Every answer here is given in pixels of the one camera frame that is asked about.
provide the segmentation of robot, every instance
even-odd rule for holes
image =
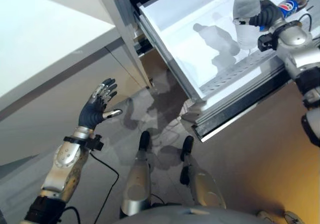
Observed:
[[[236,25],[264,26],[269,34],[258,39],[260,51],[270,48],[285,63],[285,68],[303,95],[308,112],[302,117],[302,126],[310,141],[320,147],[320,49],[313,46],[312,36],[302,29],[299,21],[287,23],[277,6],[270,0],[261,0],[262,12],[255,17],[234,20]],[[21,224],[55,224],[73,195],[91,150],[101,150],[101,136],[94,136],[95,127],[105,119],[120,115],[121,110],[105,112],[107,103],[117,92],[114,79],[102,82],[82,109],[75,132],[64,138],[57,149],[53,166],[41,191],[30,206]],[[143,132],[134,164],[128,175],[117,224],[263,224],[254,216],[226,209],[226,204],[214,179],[192,157],[193,137],[183,144],[183,169],[180,182],[190,187],[195,206],[151,206],[150,167],[147,148],[150,135]],[[273,223],[261,212],[258,215]],[[284,214],[289,224],[303,224],[296,215]]]

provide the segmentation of black wrist strap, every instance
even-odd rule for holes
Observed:
[[[70,143],[77,143],[77,144],[84,146],[84,147],[91,149],[91,150],[101,151],[102,147],[104,146],[104,144],[102,142],[100,142],[101,138],[102,138],[102,136],[96,135],[94,139],[88,138],[86,140],[81,140],[81,139],[78,139],[75,137],[64,137],[63,140],[66,142],[70,142]]]

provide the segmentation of robot leg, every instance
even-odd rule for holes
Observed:
[[[183,169],[180,182],[190,187],[196,205],[225,209],[226,203],[216,182],[208,172],[199,167],[191,155],[193,142],[194,138],[188,136],[183,143],[180,157],[183,161]]]
[[[121,218],[132,216],[150,207],[150,167],[146,152],[149,141],[150,134],[144,131],[140,138],[139,150],[136,153],[134,165],[130,170],[123,192]]]

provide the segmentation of white countertop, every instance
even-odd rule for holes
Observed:
[[[120,37],[111,18],[54,0],[0,0],[0,17],[0,111]]]

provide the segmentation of bottle label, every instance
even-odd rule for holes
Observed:
[[[285,18],[289,17],[290,15],[296,13],[298,10],[298,2],[295,0],[286,0],[279,4],[279,8],[281,9]]]

